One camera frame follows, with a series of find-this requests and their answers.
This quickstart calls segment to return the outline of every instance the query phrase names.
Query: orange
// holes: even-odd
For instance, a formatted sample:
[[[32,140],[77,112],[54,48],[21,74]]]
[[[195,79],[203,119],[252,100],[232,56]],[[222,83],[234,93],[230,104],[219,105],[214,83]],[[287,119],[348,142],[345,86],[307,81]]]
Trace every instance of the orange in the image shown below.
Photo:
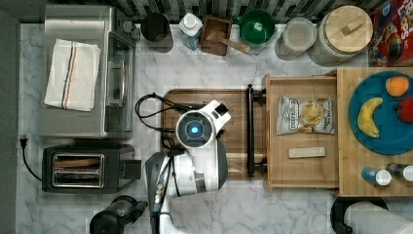
[[[404,76],[395,76],[386,81],[386,90],[393,97],[406,94],[409,89],[409,80]]]

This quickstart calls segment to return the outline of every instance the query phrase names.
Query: black mug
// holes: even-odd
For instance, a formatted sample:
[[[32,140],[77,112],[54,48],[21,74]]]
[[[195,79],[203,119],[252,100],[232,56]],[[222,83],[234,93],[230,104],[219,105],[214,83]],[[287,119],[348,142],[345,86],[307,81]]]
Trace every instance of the black mug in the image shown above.
[[[140,31],[149,46],[160,53],[167,53],[173,47],[169,20],[162,14],[153,13],[146,16],[140,25]]]

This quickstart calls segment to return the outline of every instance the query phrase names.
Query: banana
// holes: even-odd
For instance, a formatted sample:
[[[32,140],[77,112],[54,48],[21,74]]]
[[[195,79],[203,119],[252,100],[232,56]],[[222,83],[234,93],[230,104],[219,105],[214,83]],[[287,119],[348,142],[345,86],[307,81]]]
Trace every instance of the banana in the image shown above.
[[[383,103],[383,99],[381,97],[371,98],[364,103],[358,114],[358,127],[369,137],[377,138],[380,135],[380,132],[374,123],[373,114],[377,106],[381,103]]]

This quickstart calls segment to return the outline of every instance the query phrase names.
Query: green mug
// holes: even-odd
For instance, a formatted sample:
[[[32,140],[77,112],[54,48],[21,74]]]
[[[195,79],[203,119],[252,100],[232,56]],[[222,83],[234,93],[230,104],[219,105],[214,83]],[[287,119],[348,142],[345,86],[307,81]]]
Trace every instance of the green mug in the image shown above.
[[[234,24],[240,26],[240,37],[243,42],[256,54],[277,32],[273,17],[263,10],[251,10],[242,17],[233,16],[232,20]]]

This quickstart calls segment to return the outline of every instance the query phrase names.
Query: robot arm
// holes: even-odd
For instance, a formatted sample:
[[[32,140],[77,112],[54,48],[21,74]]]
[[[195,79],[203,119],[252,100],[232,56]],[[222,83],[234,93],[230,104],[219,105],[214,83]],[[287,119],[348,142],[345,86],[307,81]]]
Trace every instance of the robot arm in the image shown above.
[[[216,135],[230,119],[228,109],[217,100],[186,112],[176,124],[176,136],[185,150],[169,156],[157,153],[145,163],[154,234],[184,233],[173,226],[170,199],[217,191],[225,182],[225,149]]]

